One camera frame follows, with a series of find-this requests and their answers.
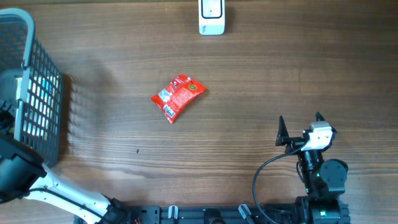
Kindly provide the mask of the red snack packet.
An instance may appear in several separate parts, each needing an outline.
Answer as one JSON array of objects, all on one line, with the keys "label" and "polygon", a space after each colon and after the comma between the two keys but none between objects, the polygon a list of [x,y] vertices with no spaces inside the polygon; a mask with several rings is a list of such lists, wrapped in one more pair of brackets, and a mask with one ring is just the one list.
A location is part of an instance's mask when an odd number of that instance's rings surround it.
[{"label": "red snack packet", "polygon": [[150,100],[163,111],[170,123],[174,123],[185,107],[205,90],[205,85],[181,73]]}]

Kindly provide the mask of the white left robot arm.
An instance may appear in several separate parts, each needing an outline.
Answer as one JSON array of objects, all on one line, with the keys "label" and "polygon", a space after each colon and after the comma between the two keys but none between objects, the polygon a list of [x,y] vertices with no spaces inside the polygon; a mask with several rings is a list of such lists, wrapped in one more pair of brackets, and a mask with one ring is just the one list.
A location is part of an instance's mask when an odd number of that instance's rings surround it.
[{"label": "white left robot arm", "polygon": [[26,198],[49,203],[86,223],[140,223],[125,204],[85,190],[54,173],[30,147],[1,134],[1,203]]}]

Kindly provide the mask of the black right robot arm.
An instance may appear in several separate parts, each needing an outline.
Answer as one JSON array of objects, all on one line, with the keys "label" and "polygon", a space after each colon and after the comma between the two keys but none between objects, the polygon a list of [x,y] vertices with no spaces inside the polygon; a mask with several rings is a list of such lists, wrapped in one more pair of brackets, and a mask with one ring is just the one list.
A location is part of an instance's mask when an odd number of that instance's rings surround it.
[{"label": "black right robot arm", "polygon": [[285,146],[286,154],[298,157],[298,172],[307,192],[295,200],[293,223],[351,222],[348,205],[339,200],[346,191],[348,165],[339,159],[326,161],[322,156],[332,146],[336,134],[336,129],[320,113],[316,113],[316,121],[300,137],[290,137],[283,117],[279,118],[275,144]]}]

